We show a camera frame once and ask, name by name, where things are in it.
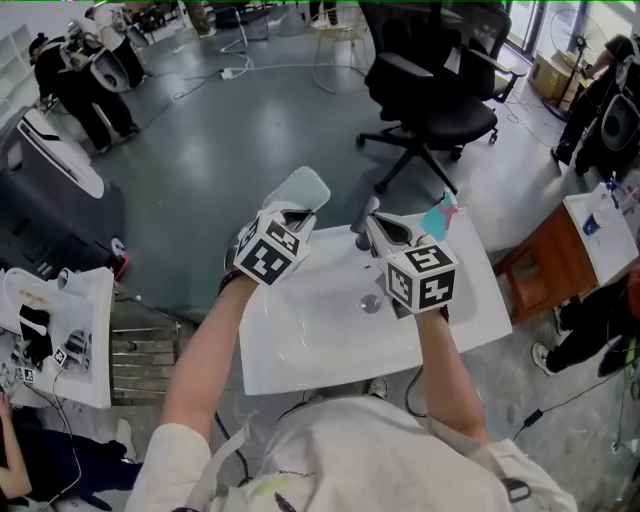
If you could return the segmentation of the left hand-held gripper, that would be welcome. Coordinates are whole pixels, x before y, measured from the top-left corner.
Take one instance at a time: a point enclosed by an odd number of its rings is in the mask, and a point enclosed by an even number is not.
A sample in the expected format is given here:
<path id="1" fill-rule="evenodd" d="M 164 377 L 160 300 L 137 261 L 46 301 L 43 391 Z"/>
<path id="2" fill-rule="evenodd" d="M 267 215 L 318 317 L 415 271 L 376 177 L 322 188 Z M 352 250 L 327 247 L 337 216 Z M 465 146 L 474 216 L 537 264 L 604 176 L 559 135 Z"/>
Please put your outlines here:
<path id="1" fill-rule="evenodd" d="M 310 255 L 315 224 L 315 213 L 293 202 L 263 207 L 240 232 L 234 267 L 260 285 L 282 282 Z"/>

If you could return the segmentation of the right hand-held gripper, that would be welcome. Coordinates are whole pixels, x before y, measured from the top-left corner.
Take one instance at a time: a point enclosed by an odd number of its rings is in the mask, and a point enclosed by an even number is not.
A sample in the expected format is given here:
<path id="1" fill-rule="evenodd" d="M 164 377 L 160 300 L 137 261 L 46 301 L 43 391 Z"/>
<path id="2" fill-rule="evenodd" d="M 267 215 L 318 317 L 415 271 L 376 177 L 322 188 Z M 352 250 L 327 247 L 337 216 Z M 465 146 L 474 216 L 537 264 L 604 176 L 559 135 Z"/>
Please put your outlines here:
<path id="1" fill-rule="evenodd" d="M 458 259 L 416 222 L 379 212 L 367 216 L 372 256 L 386 294 L 412 314 L 446 306 L 453 298 Z"/>

